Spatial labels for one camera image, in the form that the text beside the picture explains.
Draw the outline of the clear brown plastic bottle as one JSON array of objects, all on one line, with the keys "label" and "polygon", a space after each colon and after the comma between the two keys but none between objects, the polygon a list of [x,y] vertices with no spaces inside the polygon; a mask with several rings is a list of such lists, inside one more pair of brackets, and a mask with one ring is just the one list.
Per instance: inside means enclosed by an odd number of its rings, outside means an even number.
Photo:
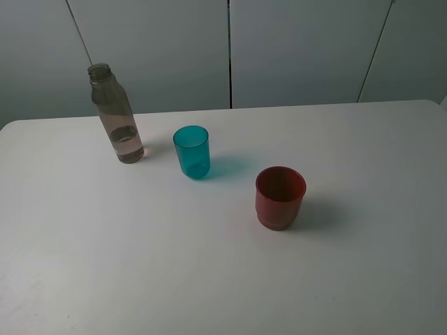
[{"label": "clear brown plastic bottle", "polygon": [[94,64],[87,72],[91,101],[118,159],[125,164],[139,161],[144,156],[144,147],[125,89],[108,64]]}]

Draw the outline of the teal translucent plastic cup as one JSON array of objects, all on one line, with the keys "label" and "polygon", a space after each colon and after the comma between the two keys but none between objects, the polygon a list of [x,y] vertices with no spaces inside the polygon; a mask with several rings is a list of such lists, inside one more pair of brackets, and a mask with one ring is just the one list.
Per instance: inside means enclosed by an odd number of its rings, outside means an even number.
[{"label": "teal translucent plastic cup", "polygon": [[173,135],[179,166],[184,175],[201,179],[210,170],[209,133],[202,126],[180,128]]}]

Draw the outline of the red plastic cup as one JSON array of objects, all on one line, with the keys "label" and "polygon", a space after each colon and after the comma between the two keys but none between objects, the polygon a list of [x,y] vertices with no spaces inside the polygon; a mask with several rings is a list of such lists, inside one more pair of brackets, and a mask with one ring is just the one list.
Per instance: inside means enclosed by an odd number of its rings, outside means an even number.
[{"label": "red plastic cup", "polygon": [[273,166],[257,176],[255,185],[259,222],[270,230],[287,230],[297,218],[307,191],[303,176],[289,167]]}]

